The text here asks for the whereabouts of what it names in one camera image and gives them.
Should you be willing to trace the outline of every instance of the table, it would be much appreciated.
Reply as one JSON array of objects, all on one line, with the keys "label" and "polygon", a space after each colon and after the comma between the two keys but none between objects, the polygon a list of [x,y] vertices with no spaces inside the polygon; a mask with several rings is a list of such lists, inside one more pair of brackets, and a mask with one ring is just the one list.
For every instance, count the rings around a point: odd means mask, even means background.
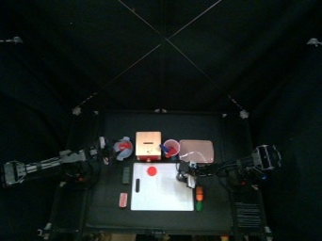
[{"label": "table", "polygon": [[[143,113],[110,112],[100,117],[99,135],[107,138],[130,137],[135,143],[138,131],[160,131],[162,141],[168,138],[203,139],[214,143],[215,162],[249,155],[251,139],[247,120],[239,115],[213,113]],[[91,190],[84,230],[92,232],[168,233],[168,234],[231,234],[229,195],[215,176],[200,178],[204,187],[202,212],[131,211],[118,207],[119,193],[131,185],[122,183],[124,167],[131,170],[138,162],[135,155],[123,162],[106,166],[100,163],[100,175]]]}]

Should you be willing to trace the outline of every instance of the light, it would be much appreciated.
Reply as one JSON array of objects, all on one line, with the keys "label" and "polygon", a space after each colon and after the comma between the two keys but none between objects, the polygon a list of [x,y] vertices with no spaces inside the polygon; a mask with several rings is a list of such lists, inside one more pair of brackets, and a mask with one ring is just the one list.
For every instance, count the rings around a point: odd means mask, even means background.
[{"label": "light", "polygon": [[12,40],[0,40],[0,42],[24,43],[20,37],[13,37]]},{"label": "light", "polygon": [[307,44],[309,44],[309,45],[315,45],[315,47],[317,47],[318,44],[322,44],[322,42],[318,41],[318,39],[313,38],[313,39],[309,40]]}]

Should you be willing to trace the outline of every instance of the black curtain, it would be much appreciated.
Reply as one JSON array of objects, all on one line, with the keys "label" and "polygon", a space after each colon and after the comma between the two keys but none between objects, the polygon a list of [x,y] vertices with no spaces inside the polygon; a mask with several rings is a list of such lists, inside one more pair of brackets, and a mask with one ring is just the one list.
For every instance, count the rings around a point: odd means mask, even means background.
[{"label": "black curtain", "polygon": [[[222,1],[178,35],[215,1],[1,3],[0,39],[24,43],[0,43],[0,164],[58,155],[72,108],[94,93],[91,111],[226,113],[239,110],[230,95],[250,112],[254,146],[282,151],[266,186],[277,240],[319,240],[322,46],[306,44],[322,39],[319,1]],[[174,34],[179,49],[162,38]],[[0,190],[1,240],[43,228],[54,187]]]},{"label": "black curtain", "polygon": [[253,111],[255,144],[275,144],[282,167],[266,188],[278,240],[319,240],[322,226],[322,48],[311,48]]}]

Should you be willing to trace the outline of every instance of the white board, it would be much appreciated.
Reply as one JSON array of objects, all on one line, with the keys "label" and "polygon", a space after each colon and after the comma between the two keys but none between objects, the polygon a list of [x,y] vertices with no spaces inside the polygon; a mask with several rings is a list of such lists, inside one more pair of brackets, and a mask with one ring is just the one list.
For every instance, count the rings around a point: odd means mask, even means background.
[{"label": "white board", "polygon": [[192,189],[176,174],[174,163],[135,163],[131,210],[194,211]]}]

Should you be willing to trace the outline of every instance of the cardboard box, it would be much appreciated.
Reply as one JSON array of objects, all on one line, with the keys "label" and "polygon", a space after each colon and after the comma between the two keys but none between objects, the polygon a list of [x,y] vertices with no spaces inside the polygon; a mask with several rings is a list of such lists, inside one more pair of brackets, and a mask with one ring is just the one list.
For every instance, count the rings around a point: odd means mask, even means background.
[{"label": "cardboard box", "polygon": [[162,132],[136,132],[136,157],[139,161],[162,160]]}]

